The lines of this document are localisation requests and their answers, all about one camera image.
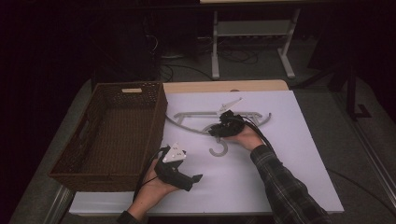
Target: wicker basket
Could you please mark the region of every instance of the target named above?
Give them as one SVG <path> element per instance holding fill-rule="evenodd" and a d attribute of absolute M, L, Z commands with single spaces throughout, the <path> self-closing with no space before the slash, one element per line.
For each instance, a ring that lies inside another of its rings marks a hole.
<path fill-rule="evenodd" d="M 98 84 L 49 176 L 76 191 L 131 191 L 161 146 L 163 84 Z"/>

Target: shirt cuff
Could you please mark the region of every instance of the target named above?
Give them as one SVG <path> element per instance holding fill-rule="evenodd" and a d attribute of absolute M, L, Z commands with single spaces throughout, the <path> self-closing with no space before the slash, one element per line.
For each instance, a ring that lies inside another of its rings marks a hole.
<path fill-rule="evenodd" d="M 123 211 L 119 218 L 117 218 L 117 222 L 120 224 L 136 224 L 139 223 L 136 218 L 134 218 L 129 212 Z"/>
<path fill-rule="evenodd" d="M 250 158 L 255 164 L 257 164 L 259 161 L 266 162 L 273 157 L 276 157 L 275 153 L 264 144 L 255 147 L 250 153 Z"/>

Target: black wire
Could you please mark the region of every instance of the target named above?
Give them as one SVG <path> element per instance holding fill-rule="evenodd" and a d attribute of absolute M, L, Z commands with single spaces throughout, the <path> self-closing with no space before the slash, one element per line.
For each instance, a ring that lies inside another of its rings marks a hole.
<path fill-rule="evenodd" d="M 158 176 L 152 177 L 150 180 L 146 181 L 145 183 L 142 184 L 142 186 L 140 186 L 140 188 L 142 188 L 143 186 L 145 186 L 148 182 L 154 180 L 155 178 L 157 178 Z"/>
<path fill-rule="evenodd" d="M 132 200 L 132 202 L 134 201 L 134 199 L 136 199 L 137 194 L 139 193 L 139 190 L 142 188 L 142 186 L 144 184 L 143 180 L 146 176 L 146 173 L 149 170 L 150 165 L 152 164 L 152 162 L 154 161 L 154 159 L 158 156 L 158 153 L 160 153 L 161 151 L 163 151 L 161 148 L 158 149 L 152 156 L 151 158 L 148 160 L 148 163 L 146 164 L 145 169 L 143 170 L 142 174 L 140 174 L 139 179 L 137 180 L 137 184 L 136 184 L 136 189 L 134 190 L 134 198 Z"/>
<path fill-rule="evenodd" d="M 267 146 L 271 149 L 271 151 L 273 151 L 274 154 L 276 154 L 275 151 L 274 151 L 274 148 L 272 147 L 272 145 L 271 145 L 271 143 L 270 143 L 270 141 L 268 141 L 268 139 L 264 136 L 264 134 L 262 134 L 262 131 L 260 131 L 259 127 L 257 127 L 257 125 L 254 124 L 250 119 L 248 119 L 248 120 L 250 120 L 250 122 L 245 121 L 245 120 L 235 119 L 235 118 L 227 118 L 227 119 L 236 120 L 236 121 L 238 121 L 238 122 L 243 122 L 244 124 L 246 124 L 246 125 L 247 125 L 249 128 L 251 128 L 256 134 L 258 134 L 259 137 L 262 139 L 262 141 L 265 143 L 265 145 L 267 145 Z"/>
<path fill-rule="evenodd" d="M 211 52 L 212 52 L 211 49 L 205 49 L 205 50 L 203 50 L 203 51 L 199 51 L 199 52 L 197 53 L 197 55 L 198 55 L 198 56 L 201 56 L 201 55 L 205 55 L 205 54 L 211 53 Z M 175 56 L 175 57 L 168 57 L 168 58 L 162 57 L 162 60 L 163 60 L 163 62 L 171 63 L 171 62 L 176 61 L 176 60 L 186 59 L 187 57 L 188 57 L 188 56 L 186 56 L 186 55 L 184 55 L 184 54 L 180 54 L 180 55 L 177 55 L 177 56 Z"/>
<path fill-rule="evenodd" d="M 251 51 L 252 55 L 250 55 L 247 51 L 244 51 L 244 50 L 238 50 L 238 51 L 245 53 L 247 55 L 246 58 L 241 59 L 241 58 L 234 56 L 232 52 L 228 53 L 225 51 L 219 51 L 219 56 L 222 59 L 224 59 L 226 61 L 233 62 L 233 63 L 256 64 L 259 61 L 259 53 Z M 251 63 L 248 63 L 248 60 L 253 59 L 253 58 L 254 58 L 254 61 Z"/>
<path fill-rule="evenodd" d="M 382 205 L 384 205 L 384 206 L 392 213 L 392 215 L 393 215 L 394 217 L 396 217 L 396 213 L 393 212 L 392 208 L 391 208 L 390 206 L 388 206 L 386 203 L 384 203 L 384 202 L 383 202 L 380 198 L 378 198 L 376 195 L 374 195 L 370 190 L 366 189 L 364 186 L 360 185 L 358 182 L 354 181 L 353 179 L 351 179 L 351 178 L 349 178 L 349 177 L 347 177 L 347 176 L 345 176 L 345 175 L 342 175 L 342 174 L 340 174 L 340 173 L 338 173 L 338 172 L 336 172 L 336 171 L 334 171 L 334 170 L 332 170 L 332 169 L 330 169 L 330 168 L 327 168 L 327 167 L 326 167 L 326 170 L 332 172 L 333 174 L 336 174 L 336 175 L 339 175 L 339 176 L 343 177 L 345 180 L 351 182 L 351 183 L 354 184 L 356 187 L 358 187 L 358 188 L 362 189 L 363 191 L 365 191 L 366 193 L 370 194 L 373 198 L 377 199 L 380 203 L 382 203 Z"/>
<path fill-rule="evenodd" d="M 191 69 L 191 70 L 194 70 L 194 71 L 196 71 L 196 72 L 198 72 L 198 73 L 203 74 L 204 76 L 208 77 L 210 80 L 213 80 L 213 78 L 212 78 L 210 75 L 208 75 L 207 73 L 205 73 L 205 72 L 203 72 L 203 71 L 201 71 L 201 70 L 199 70 L 199 69 L 193 68 L 193 67 L 189 67 L 189 66 L 185 66 L 185 65 L 180 65 L 180 64 L 167 64 L 167 63 L 166 63 L 166 64 L 162 64 L 162 65 L 170 66 L 170 67 L 188 68 L 188 69 Z"/>
<path fill-rule="evenodd" d="M 170 66 L 168 66 L 168 65 L 163 65 L 163 66 L 164 66 L 164 67 L 167 67 L 167 68 L 171 71 L 171 73 L 169 74 L 169 73 L 163 71 L 162 68 L 160 68 L 160 72 L 162 72 L 162 73 L 164 73 L 164 74 L 166 74 L 166 75 L 169 76 L 169 77 L 167 77 L 167 79 L 166 79 L 164 82 L 173 81 L 174 70 L 173 70 Z"/>

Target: white board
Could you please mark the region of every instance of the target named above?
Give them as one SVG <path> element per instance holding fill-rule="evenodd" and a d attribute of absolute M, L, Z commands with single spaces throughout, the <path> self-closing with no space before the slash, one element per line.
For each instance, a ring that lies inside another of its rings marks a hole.
<path fill-rule="evenodd" d="M 271 113 L 271 119 L 261 126 L 261 130 L 276 155 L 294 176 L 307 185 L 309 193 L 321 207 L 330 213 L 344 211 L 292 91 L 167 93 L 167 115 L 172 118 L 179 112 L 215 112 L 222 104 L 240 97 L 243 100 L 232 111 L 258 112 L 264 116 L 263 119 Z M 185 118 L 182 124 L 202 130 L 218 122 L 219 118 L 201 117 Z M 179 190 L 166 196 L 149 211 L 150 215 L 271 213 L 264 185 L 247 150 L 228 143 L 228 153 L 214 157 L 208 151 L 211 147 L 222 151 L 222 145 L 217 144 L 214 137 L 188 132 L 166 121 L 162 145 L 172 146 L 175 142 L 187 151 L 187 158 L 179 171 L 189 176 L 204 176 L 190 192 Z M 78 192 L 70 213 L 117 214 L 128 208 L 132 197 L 132 192 Z"/>

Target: plaid sleeve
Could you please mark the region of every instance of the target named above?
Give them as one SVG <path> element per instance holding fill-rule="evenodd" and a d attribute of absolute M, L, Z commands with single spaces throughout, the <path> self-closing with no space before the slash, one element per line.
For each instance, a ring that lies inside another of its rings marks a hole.
<path fill-rule="evenodd" d="M 130 213 L 127 211 L 123 211 L 121 215 L 117 218 L 117 223 L 119 224 L 139 224 L 140 222 L 137 221 Z"/>
<path fill-rule="evenodd" d="M 308 194 L 306 185 L 266 145 L 256 147 L 250 158 L 262 177 L 276 223 L 332 223 L 327 212 Z"/>

